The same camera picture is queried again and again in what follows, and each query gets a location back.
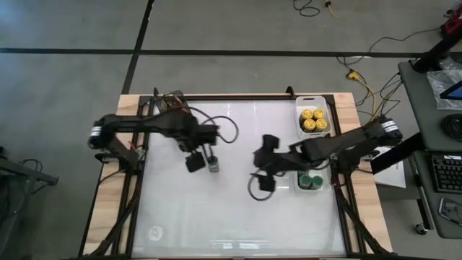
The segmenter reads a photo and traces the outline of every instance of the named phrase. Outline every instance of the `wooden table frame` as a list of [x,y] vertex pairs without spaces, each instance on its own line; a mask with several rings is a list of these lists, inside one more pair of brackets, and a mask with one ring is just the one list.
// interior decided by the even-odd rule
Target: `wooden table frame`
[[[302,93],[298,95],[324,95],[330,105],[331,118],[334,123],[335,133],[346,132],[360,126],[357,116],[354,99],[351,93],[327,93],[313,94]],[[137,115],[151,111],[153,102],[150,102],[152,96],[149,95],[122,95],[118,104],[118,115]],[[187,100],[290,100],[293,98],[290,94],[246,94],[246,95],[186,95]],[[149,135],[143,134],[118,134],[118,138],[128,146],[130,139],[135,146],[138,143],[148,145]],[[361,168],[368,168],[368,164],[361,165]],[[108,174],[118,169],[118,163],[108,163],[102,166],[100,177],[104,178]],[[105,235],[112,228],[112,225],[127,205],[127,201],[133,198],[134,194],[140,194],[141,178],[134,175],[120,173],[109,179],[95,193],[95,199],[90,212],[87,229],[82,240],[80,255],[88,254],[95,250]],[[352,207],[359,212],[361,221],[367,229],[377,239],[385,249],[391,251],[391,243],[388,237],[388,231],[383,219],[383,213],[378,198],[377,189],[373,175],[369,173],[355,172],[351,178],[346,181],[344,194],[350,201]],[[136,224],[137,209],[132,213],[130,220],[126,221],[123,230],[118,234],[111,250],[106,254],[119,254],[125,251],[126,255],[131,255],[133,246],[134,231]],[[365,253],[370,249],[365,246],[364,240],[355,231],[355,227],[345,215],[342,208],[339,207],[339,219],[341,221],[342,235],[347,253],[360,252]]]

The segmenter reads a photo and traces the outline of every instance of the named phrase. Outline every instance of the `wire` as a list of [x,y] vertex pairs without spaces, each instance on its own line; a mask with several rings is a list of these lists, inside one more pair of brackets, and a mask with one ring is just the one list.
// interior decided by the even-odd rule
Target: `wire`
[[98,183],[98,185],[100,185],[103,181],[106,181],[106,180],[109,179],[110,177],[114,176],[115,174],[117,174],[117,173],[122,173],[124,170],[125,170],[125,169],[119,169],[119,170],[117,170],[117,171],[111,173],[110,175],[107,175],[106,177],[104,177],[104,178],[102,178],[102,179],[100,180],[100,182]]
[[[380,93],[381,91],[388,89],[389,87],[391,87],[391,86],[395,85],[395,84],[396,84],[396,83],[398,83],[398,82],[401,82],[401,80],[400,80],[400,79],[398,79],[398,80],[396,80],[395,82],[393,82],[393,83],[390,83],[389,85],[387,85],[386,87],[383,87],[383,88],[382,88],[382,89],[380,89],[379,91],[376,91],[376,92],[374,92],[372,95],[377,95],[377,94],[378,94],[378,93]],[[358,101],[358,102],[356,103],[356,106],[358,107],[358,106],[361,106],[361,105],[363,105],[363,104],[364,104],[364,102],[366,101],[366,99],[368,99],[368,98],[372,97],[372,95],[369,95],[369,93],[367,93],[367,95],[366,95],[366,97],[365,97],[365,98],[361,99],[360,101]]]
[[385,103],[383,104],[383,106],[382,106],[382,111],[380,112],[381,115],[384,115],[384,116],[385,116],[386,114],[390,113],[390,111],[392,111],[397,105],[399,105],[399,103],[401,103],[400,100],[391,100],[391,99],[390,99],[391,96],[392,96],[393,94],[395,94],[395,92],[398,90],[398,88],[399,88],[401,85],[402,85],[402,83],[399,84],[398,86],[396,86],[396,89],[391,93],[391,95],[390,95],[389,97],[386,98],[386,102],[396,102],[395,105],[393,105],[390,109],[388,109],[385,113],[383,113],[383,108],[385,107],[385,104],[386,104],[386,102],[385,102]]
[[[292,5],[293,5],[294,9],[297,10],[298,13],[303,17],[315,17],[316,15],[318,15],[321,12],[320,9],[318,9],[316,7],[309,6],[313,0],[308,0],[308,2],[306,4],[304,4],[300,8],[298,8],[295,5],[296,1],[299,1],[299,0],[292,0]],[[314,12],[312,14],[306,14],[306,13],[303,13],[303,10],[312,10]]]
[[324,170],[331,165],[331,159],[326,161],[326,164],[317,168],[311,168],[310,170]]
[[248,179],[247,191],[250,194],[250,196],[252,197],[252,199],[255,199],[257,202],[264,202],[264,201],[268,200],[269,198],[271,198],[271,196],[273,196],[274,191],[270,192],[268,194],[268,196],[266,196],[264,198],[258,198],[255,195],[253,195],[253,193],[252,193],[252,181],[253,181],[254,178],[256,178],[256,174],[257,174],[258,171],[260,171],[260,170],[257,170],[254,174],[251,174],[251,177]]
[[227,117],[227,116],[212,116],[212,117],[209,117],[207,120],[205,120],[204,122],[202,122],[201,124],[205,124],[209,121],[212,121],[214,119],[218,119],[218,118],[224,118],[224,119],[227,119],[229,120],[233,125],[234,127],[236,128],[236,135],[234,136],[234,138],[231,140],[231,141],[228,141],[226,140],[225,138],[223,138],[223,136],[221,134],[218,134],[218,137],[223,140],[223,142],[227,143],[227,144],[232,144],[233,142],[235,142],[237,140],[237,138],[239,137],[239,127],[237,126],[236,122],[234,122],[231,118]]
[[372,89],[365,83],[363,82],[362,80],[358,79],[357,80],[359,83],[361,83],[363,86],[365,86],[367,88],[367,92],[370,93],[372,95],[372,116],[370,117],[369,121],[371,121],[373,119],[373,115],[375,114],[376,110],[375,110],[375,95],[373,94],[374,92],[372,91]]
[[[405,38],[402,38],[402,39],[397,39],[397,38],[393,38],[393,37],[390,37],[390,36],[384,36],[384,37],[381,37],[380,39],[376,40],[370,47],[369,47],[369,50],[367,51],[367,53],[371,53],[372,52],[372,49],[382,40],[395,40],[395,41],[399,41],[399,42],[404,42],[406,41],[407,39],[409,39],[410,37],[414,36],[414,35],[418,35],[420,33],[428,33],[428,32],[432,32],[432,31],[436,31],[436,30],[439,30],[440,28],[434,28],[434,29],[428,29],[428,30],[420,30],[420,31],[417,31],[417,32],[413,32],[412,34],[410,35],[407,35]],[[353,65],[353,64],[357,64],[358,62],[360,62],[365,56],[361,56],[359,57],[356,61],[351,61],[351,62],[347,62],[346,60],[346,57],[342,55],[342,57],[344,58],[344,62],[342,62],[339,57],[337,56],[336,59],[337,61],[340,63],[340,64],[343,64],[345,66],[350,66],[350,65]]]

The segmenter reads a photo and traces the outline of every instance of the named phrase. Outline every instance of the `yellow cable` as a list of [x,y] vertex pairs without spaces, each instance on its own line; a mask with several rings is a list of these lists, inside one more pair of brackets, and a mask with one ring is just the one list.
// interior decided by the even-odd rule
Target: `yellow cable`
[[367,86],[365,82],[363,82],[361,79],[356,79],[359,83],[361,83],[363,86],[367,88],[367,91],[372,95],[372,116],[370,117],[369,121],[373,120],[376,114],[376,109],[375,109],[375,95],[372,89]]

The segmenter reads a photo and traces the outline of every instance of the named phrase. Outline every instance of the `small container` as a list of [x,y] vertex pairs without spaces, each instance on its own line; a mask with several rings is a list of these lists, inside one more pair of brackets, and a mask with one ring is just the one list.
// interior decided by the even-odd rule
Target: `small container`
[[[312,131],[312,132],[306,132],[303,131],[303,127],[300,126],[300,115],[302,114],[303,111],[305,110],[311,110],[314,111],[316,109],[321,109],[324,113],[324,119],[327,121],[327,127],[324,129],[324,131]],[[300,96],[297,97],[295,100],[295,107],[294,107],[294,122],[295,126],[297,127],[297,135],[301,139],[307,139],[307,138],[316,138],[316,137],[324,137],[325,135],[329,134],[331,132],[331,119],[329,118],[329,113],[328,113],[328,105],[324,97],[322,96]]]
[[322,187],[324,184],[324,179],[323,177],[317,175],[311,178],[311,187],[310,189],[312,190],[317,190],[320,187]]
[[305,120],[312,119],[312,118],[313,118],[313,112],[311,111],[311,109],[305,109],[300,114],[300,119],[299,119],[300,126],[303,126],[303,123],[305,122]]
[[298,186],[301,189],[308,190],[312,188],[313,181],[306,172],[299,171],[297,173],[297,177],[298,177]]
[[324,118],[319,118],[316,120],[316,130],[317,132],[322,132],[327,128],[327,121]]
[[318,120],[321,118],[324,118],[324,109],[322,108],[317,108],[313,111],[313,117]]
[[307,119],[305,122],[303,122],[302,130],[305,133],[311,133],[315,131],[316,128],[316,122],[313,119]]

